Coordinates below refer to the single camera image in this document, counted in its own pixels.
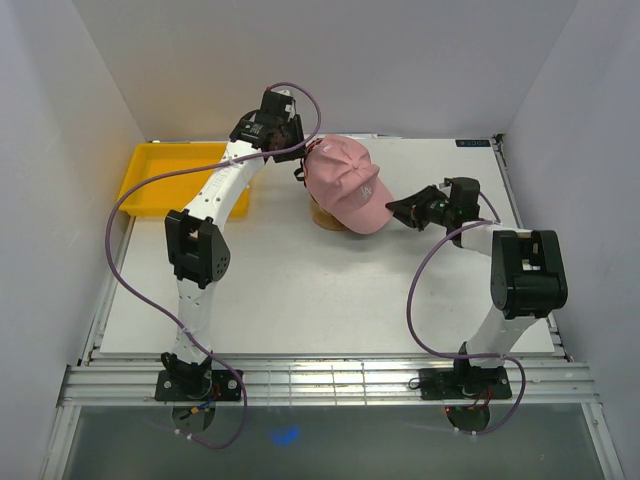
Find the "yellow tray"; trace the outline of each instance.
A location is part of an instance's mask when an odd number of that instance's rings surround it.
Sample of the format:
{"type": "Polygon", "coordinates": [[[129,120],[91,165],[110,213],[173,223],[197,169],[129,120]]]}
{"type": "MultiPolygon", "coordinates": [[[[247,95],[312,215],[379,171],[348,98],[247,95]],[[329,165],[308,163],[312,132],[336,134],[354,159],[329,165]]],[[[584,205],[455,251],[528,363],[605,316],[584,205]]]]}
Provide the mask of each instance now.
{"type": "MultiPolygon", "coordinates": [[[[160,173],[218,163],[226,143],[143,143],[136,147],[120,188],[120,196],[135,184],[160,173]]],[[[178,175],[145,185],[120,206],[137,217],[164,217],[169,210],[181,211],[202,188],[212,170],[178,175]]],[[[243,217],[249,209],[249,189],[238,198],[232,217],[243,217]]]]}

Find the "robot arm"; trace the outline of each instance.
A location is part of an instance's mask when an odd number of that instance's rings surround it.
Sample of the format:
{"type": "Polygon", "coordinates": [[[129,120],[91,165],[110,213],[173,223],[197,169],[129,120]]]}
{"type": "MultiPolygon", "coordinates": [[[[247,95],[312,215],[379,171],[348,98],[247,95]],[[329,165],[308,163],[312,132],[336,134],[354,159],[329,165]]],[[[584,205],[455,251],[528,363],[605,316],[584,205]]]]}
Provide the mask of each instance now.
{"type": "MultiPolygon", "coordinates": [[[[303,142],[302,122],[290,92],[265,91],[260,109],[242,117],[230,140],[222,160],[232,164],[214,170],[181,212],[171,210],[165,218],[169,261],[178,283],[178,316],[185,328],[207,349],[211,342],[216,285],[231,260],[222,232],[233,205],[249,181],[264,167],[268,155],[265,155],[265,161],[234,161],[256,152],[287,149],[303,142]]],[[[280,163],[305,155],[306,149],[301,146],[273,158],[280,163]]],[[[184,331],[178,330],[172,352],[163,353],[161,360],[170,383],[176,385],[180,395],[201,398],[198,395],[207,391],[211,379],[210,359],[192,344],[184,331]]]]}
{"type": "MultiPolygon", "coordinates": [[[[240,158],[251,153],[256,153],[257,151],[257,149],[254,149],[251,144],[247,142],[229,142],[222,160],[233,160],[234,158],[240,158]]],[[[210,272],[202,272],[198,277],[192,276],[189,278],[187,272],[184,271],[184,266],[176,265],[175,260],[172,262],[176,270],[176,276],[178,276],[178,317],[184,322],[193,335],[200,339],[206,348],[210,348],[211,342],[210,327],[211,317],[214,313],[213,299],[216,285],[226,273],[231,259],[229,249],[226,245],[222,244],[224,242],[222,232],[238,197],[240,197],[245,188],[247,188],[249,181],[254,175],[262,170],[264,165],[264,162],[260,160],[248,160],[216,170],[200,192],[198,192],[198,195],[184,207],[182,212],[170,212],[165,220],[170,259],[175,259],[176,256],[179,255],[179,253],[176,253],[175,256],[172,257],[171,252],[179,248],[182,233],[180,225],[186,225],[189,222],[205,222],[205,228],[215,228],[217,231],[214,237],[217,239],[217,248],[216,245],[214,245],[213,248],[211,248],[211,257],[206,255],[207,259],[205,260],[207,266],[211,267],[210,272]],[[208,282],[208,279],[211,279],[211,282],[203,285],[202,277],[205,278],[204,283],[208,282]]],[[[198,237],[190,234],[190,238],[187,238],[187,241],[191,240],[191,238],[198,240],[198,237]]],[[[176,341],[172,351],[180,360],[187,363],[200,363],[205,359],[204,353],[193,345],[182,330],[177,331],[176,341]]]]}
{"type": "MultiPolygon", "coordinates": [[[[435,223],[444,226],[449,234],[477,223],[478,181],[445,179],[443,186],[451,187],[450,195],[432,185],[387,204],[387,208],[402,223],[418,230],[435,223]]],[[[504,357],[538,319],[564,306],[567,283],[555,232],[492,224],[470,228],[452,240],[460,248],[491,257],[493,305],[478,331],[462,344],[459,354],[494,353],[504,357]]],[[[503,365],[503,358],[471,358],[455,360],[450,372],[425,372],[430,388],[423,390],[423,398],[459,398],[461,391],[476,392],[487,387],[496,393],[494,398],[510,398],[503,365]]]]}
{"type": "MultiPolygon", "coordinates": [[[[555,232],[482,225],[465,231],[461,245],[492,260],[493,305],[466,342],[467,354],[507,355],[530,326],[565,304],[567,283],[555,232]]],[[[504,364],[495,358],[469,362],[482,368],[504,364]]]]}

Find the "white platform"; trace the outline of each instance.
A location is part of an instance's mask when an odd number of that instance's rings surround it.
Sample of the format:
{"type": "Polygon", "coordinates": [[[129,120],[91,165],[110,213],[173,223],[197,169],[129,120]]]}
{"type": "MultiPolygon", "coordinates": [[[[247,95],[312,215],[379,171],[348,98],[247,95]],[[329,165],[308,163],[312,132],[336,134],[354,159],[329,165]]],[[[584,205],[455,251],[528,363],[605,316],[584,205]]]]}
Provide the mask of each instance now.
{"type": "MultiPolygon", "coordinates": [[[[515,225],[491,148],[457,148],[453,140],[362,140],[396,198],[444,177],[480,181],[503,222],[515,225]]],[[[411,279],[444,235],[430,226],[409,230],[392,220],[361,237],[327,232],[311,221],[309,196],[292,172],[296,163],[270,163],[256,178],[249,215],[231,222],[225,239],[231,265],[216,292],[213,349],[223,354],[405,355],[421,350],[406,326],[411,279]]],[[[481,215],[490,218],[483,205],[481,215]]],[[[161,220],[138,219],[122,273],[140,291],[177,311],[161,220]]],[[[446,245],[423,274],[414,321],[432,347],[453,352],[469,339],[490,305],[490,260],[446,245]]],[[[159,354],[173,345],[174,324],[118,287],[101,353],[159,354]]],[[[538,321],[514,348],[548,354],[547,324],[538,321]]]]}

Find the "white panel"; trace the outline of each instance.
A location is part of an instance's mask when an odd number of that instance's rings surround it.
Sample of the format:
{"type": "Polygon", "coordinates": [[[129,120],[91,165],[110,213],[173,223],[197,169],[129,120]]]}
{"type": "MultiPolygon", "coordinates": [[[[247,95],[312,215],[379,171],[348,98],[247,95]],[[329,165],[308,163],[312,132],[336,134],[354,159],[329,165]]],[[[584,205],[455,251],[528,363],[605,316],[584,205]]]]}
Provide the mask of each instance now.
{"type": "Polygon", "coordinates": [[[142,141],[69,0],[0,2],[0,478],[36,478],[142,141]]]}
{"type": "Polygon", "coordinates": [[[226,138],[281,80],[317,95],[325,132],[490,136],[576,3],[74,1],[144,135],[161,140],[226,138]]]}
{"type": "Polygon", "coordinates": [[[581,0],[507,133],[529,227],[558,231],[567,348],[587,360],[627,478],[640,478],[640,5],[581,0]]]}
{"type": "MultiPolygon", "coordinates": [[[[508,225],[515,221],[491,148],[452,140],[362,140],[398,198],[445,176],[471,176],[508,225]]],[[[230,222],[231,264],[216,290],[211,347],[232,354],[414,354],[405,305],[411,279],[442,227],[411,231],[392,220],[359,236],[321,230],[309,195],[294,181],[297,164],[268,164],[257,178],[249,216],[230,222]]],[[[482,207],[481,215],[490,217],[482,207]]],[[[454,352],[491,306],[490,260],[446,245],[427,267],[414,302],[416,330],[436,349],[454,352]]],[[[161,220],[136,221],[123,276],[150,298],[178,310],[161,220]]],[[[176,327],[118,288],[100,348],[105,354],[159,354],[176,327]]],[[[518,353],[553,351],[544,320],[516,344],[518,353]]]]}

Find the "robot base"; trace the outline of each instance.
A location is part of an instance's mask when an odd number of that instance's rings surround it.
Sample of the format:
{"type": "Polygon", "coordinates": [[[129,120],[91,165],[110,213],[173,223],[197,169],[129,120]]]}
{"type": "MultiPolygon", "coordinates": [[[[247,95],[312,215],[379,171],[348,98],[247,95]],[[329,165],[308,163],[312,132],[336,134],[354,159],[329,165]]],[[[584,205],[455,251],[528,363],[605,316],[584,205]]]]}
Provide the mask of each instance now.
{"type": "Polygon", "coordinates": [[[494,400],[512,397],[504,367],[492,369],[491,379],[461,379],[459,372],[444,368],[422,368],[419,371],[422,400],[468,400],[491,389],[494,400]]]}
{"type": "MultiPolygon", "coordinates": [[[[243,372],[236,370],[240,376],[243,372]]],[[[198,398],[184,393],[179,383],[172,380],[169,372],[158,373],[154,399],[158,402],[206,402],[214,398],[216,402],[236,402],[242,397],[242,390],[235,377],[227,370],[211,371],[211,389],[207,388],[198,398]]]]}

